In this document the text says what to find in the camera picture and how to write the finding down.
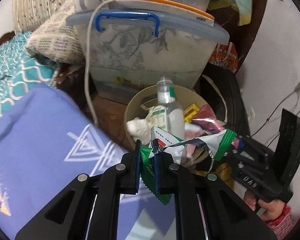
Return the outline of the person right hand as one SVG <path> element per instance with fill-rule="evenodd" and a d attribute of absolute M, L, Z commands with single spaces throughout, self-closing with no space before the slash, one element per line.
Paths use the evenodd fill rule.
<path fill-rule="evenodd" d="M 285 203 L 279 199 L 275 199 L 269 203 L 262 199 L 257 200 L 256 196 L 249 190 L 245 192 L 243 200 L 253 211 L 256 210 L 257 205 L 265 209 L 261 215 L 261 219 L 265 222 L 279 218 L 285 207 Z"/>

